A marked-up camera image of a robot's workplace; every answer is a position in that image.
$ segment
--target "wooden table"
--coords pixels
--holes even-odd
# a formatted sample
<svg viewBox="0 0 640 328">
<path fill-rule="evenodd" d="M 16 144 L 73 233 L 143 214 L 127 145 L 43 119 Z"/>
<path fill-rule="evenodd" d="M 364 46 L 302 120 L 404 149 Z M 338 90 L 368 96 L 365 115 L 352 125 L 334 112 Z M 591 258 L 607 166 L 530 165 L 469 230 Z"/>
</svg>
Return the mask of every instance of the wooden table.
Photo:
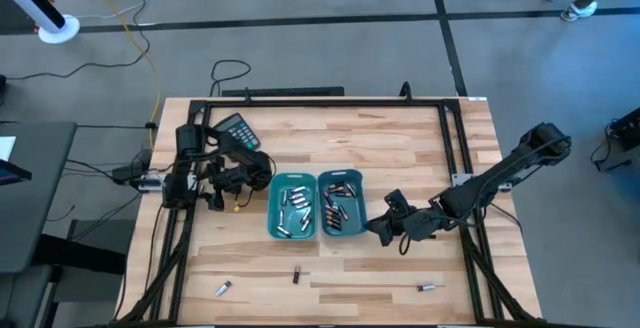
<svg viewBox="0 0 640 328">
<path fill-rule="evenodd" d="M 174 130 L 186 122 L 189 102 L 166 100 L 152 167 L 163 168 L 173 161 Z M 474 170 L 480 173 L 501 159 L 489 105 L 486 100 L 468 99 L 460 99 L 460 104 Z M 434 108 L 215 108 L 210 123 L 235 112 L 255 130 L 261 149 L 273 157 L 278 172 L 319 175 L 339 168 L 360 170 L 369 218 L 387 210 L 383 197 L 395 188 L 411 204 L 425 207 L 428 198 L 450 184 Z M 449 125 L 455 139 L 452 119 Z M 456 157 L 462 171 L 459 151 Z M 474 322 L 457 230 L 438 232 L 436 240 L 413 242 L 406 256 L 398 254 L 399 239 L 383 248 L 371 233 L 331 238 L 319 230 L 313 240 L 275 241 L 266 230 L 267 190 L 256 192 L 249 206 L 238 213 L 232 209 L 233 197 L 226 198 L 224 213 L 207 210 L 204 202 L 197 205 L 178 323 Z M 239 198 L 244 199 L 246 191 Z M 160 203 L 160 194 L 148 194 L 140 205 L 121 315 L 144 291 Z M 509 195 L 499 195 L 495 203 L 515 214 Z M 166 210 L 161 214 L 152 274 L 168 216 Z M 526 310 L 540 316 L 517 226 L 493 209 L 485 224 L 498 276 Z M 302 267 L 298 285 L 292 284 L 296 265 Z M 478 275 L 485 314 L 491 317 L 486 281 L 479 271 Z M 216 289 L 227 280 L 233 286 L 216 297 Z M 168 282 L 161 317 L 168 312 L 173 279 Z M 418 292 L 416 285 L 421 283 L 435 283 L 438 288 Z"/>
</svg>

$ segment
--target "plastic bin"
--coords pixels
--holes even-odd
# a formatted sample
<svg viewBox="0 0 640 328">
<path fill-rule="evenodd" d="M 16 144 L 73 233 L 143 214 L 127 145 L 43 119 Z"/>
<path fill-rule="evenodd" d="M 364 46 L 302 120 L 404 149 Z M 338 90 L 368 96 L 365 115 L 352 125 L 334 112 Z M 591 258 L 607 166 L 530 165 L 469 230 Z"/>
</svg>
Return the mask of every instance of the plastic bin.
<svg viewBox="0 0 640 328">
<path fill-rule="evenodd" d="M 304 197 L 311 205 L 306 208 L 296 209 L 295 206 L 287 199 L 286 204 L 282 205 L 282 196 L 285 191 L 304 186 Z M 316 178 L 308 173 L 280 173 L 273 177 L 269 187 L 269 204 L 267 205 L 267 230 L 272 237 L 285 240 L 305 240 L 310 239 L 316 234 L 317 219 L 317 184 Z M 284 233 L 278 230 L 280 223 L 280 209 L 284 210 L 284 224 L 282 227 L 291 233 L 288 238 Z M 302 217 L 311 210 L 311 222 L 309 227 L 303 232 Z"/>
<path fill-rule="evenodd" d="M 345 182 L 352 185 L 357 193 L 356 197 L 336 197 L 330 195 L 334 203 L 342 205 L 347 212 L 348 220 L 342 219 L 342 231 L 338 231 L 327 225 L 326 211 L 327 201 L 324 192 L 328 190 L 330 184 Z M 363 233 L 366 231 L 364 225 L 367 223 L 367 210 L 364 201 L 364 190 L 362 189 L 362 173 L 355 169 L 342 169 L 322 173 L 318 177 L 318 199 L 320 204 L 320 219 L 322 229 L 330 236 L 348 236 Z"/>
</svg>

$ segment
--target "concrete floor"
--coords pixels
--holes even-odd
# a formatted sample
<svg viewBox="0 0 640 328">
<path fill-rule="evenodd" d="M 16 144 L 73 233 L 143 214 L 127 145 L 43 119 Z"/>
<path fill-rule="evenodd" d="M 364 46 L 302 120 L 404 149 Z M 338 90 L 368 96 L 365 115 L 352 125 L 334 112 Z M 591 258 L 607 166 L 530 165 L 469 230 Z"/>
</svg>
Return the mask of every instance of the concrete floor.
<svg viewBox="0 0 640 328">
<path fill-rule="evenodd" d="M 138 2 L 114 1 L 121 9 Z M 640 0 L 599 1 L 608 8 L 640 6 Z M 558 10 L 570 2 L 444 0 L 449 12 Z M 77 15 L 110 14 L 100 0 L 58 0 L 56 6 Z M 435 12 L 434 0 L 155 0 L 140 20 Z M 83 24 L 114 25 L 117 20 Z M 604 125 L 640 103 L 640 17 L 596 16 L 574 24 L 559 18 L 450 24 L 468 94 L 489 98 L 504 154 L 540 121 L 554 122 L 573 137 L 573 152 L 565 162 L 541 170 L 514 194 L 545 318 L 635 326 L 640 176 L 625 169 L 598 173 L 589 155 L 600 143 Z M 253 68 L 246 77 L 223 84 L 225 89 L 342 85 L 348 95 L 396 95 L 407 80 L 417 95 L 456 94 L 437 21 L 167 30 L 147 36 L 165 97 L 206 95 L 211 66 L 219 59 L 243 59 Z M 0 47 L 0 70 L 8 76 L 66 73 L 86 61 L 121 63 L 137 56 L 122 33 L 81 34 L 62 46 L 45 46 L 33 35 L 0 36 Z M 142 125 L 154 99 L 144 61 L 128 68 L 87 68 L 68 79 L 16 82 L 0 119 Z M 82 129 L 71 157 L 129 162 L 143 140 L 141 131 Z M 46 230 L 63 235 L 71 218 L 96 219 L 133 193 L 98 178 L 65 177 L 51 217 L 71 204 L 78 208 Z M 118 217 L 133 219 L 135 214 L 132 206 Z M 63 305 L 56 325 L 105 322 L 115 297 L 105 299 Z M 83 319 L 80 310 L 87 313 Z"/>
</svg>

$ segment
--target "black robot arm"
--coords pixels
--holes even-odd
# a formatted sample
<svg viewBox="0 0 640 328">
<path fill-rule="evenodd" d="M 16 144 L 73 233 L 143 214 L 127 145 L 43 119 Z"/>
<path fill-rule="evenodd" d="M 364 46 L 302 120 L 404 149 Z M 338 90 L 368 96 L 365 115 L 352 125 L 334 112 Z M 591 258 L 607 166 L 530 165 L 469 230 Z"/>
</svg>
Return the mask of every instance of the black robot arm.
<svg viewBox="0 0 640 328">
<path fill-rule="evenodd" d="M 367 222 L 366 228 L 378 234 L 383 246 L 389 245 L 393 236 L 404 233 L 415 241 L 433 238 L 439 229 L 451 230 L 465 224 L 474 209 L 493 200 L 502 184 L 519 184 L 523 171 L 558 164 L 569 155 L 570 147 L 571 139 L 555 125 L 541 123 L 520 138 L 509 156 L 464 184 L 431 198 L 429 208 L 410 206 L 400 190 L 389 193 L 385 197 L 389 210 Z"/>
<path fill-rule="evenodd" d="M 203 147 L 213 150 L 205 152 Z M 165 178 L 163 205 L 181 208 L 195 204 L 197 198 L 209 203 L 209 209 L 224 210 L 222 192 L 239 194 L 243 184 L 252 190 L 262 190 L 271 182 L 271 158 L 264 152 L 245 147 L 227 132 L 198 124 L 185 124 L 176 129 L 177 157 L 174 171 Z M 225 168 L 225 157 L 238 164 Z M 214 194 L 198 194 L 191 187 L 188 177 L 194 162 L 206 162 L 204 170 L 196 172 L 196 181 L 208 179 Z"/>
</svg>

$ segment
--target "black desk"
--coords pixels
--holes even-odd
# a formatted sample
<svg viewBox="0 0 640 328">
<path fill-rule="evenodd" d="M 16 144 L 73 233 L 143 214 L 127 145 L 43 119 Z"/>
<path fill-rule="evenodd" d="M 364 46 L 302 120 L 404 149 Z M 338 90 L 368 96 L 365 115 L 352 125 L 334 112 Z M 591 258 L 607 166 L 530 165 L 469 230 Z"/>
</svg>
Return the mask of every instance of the black desk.
<svg viewBox="0 0 640 328">
<path fill-rule="evenodd" d="M 16 137 L 9 161 L 32 173 L 0 187 L 0 319 L 16 327 L 33 327 L 59 267 L 124 272 L 124 254 L 42 234 L 75 131 L 75 123 L 0 125 L 0 136 Z"/>
</svg>

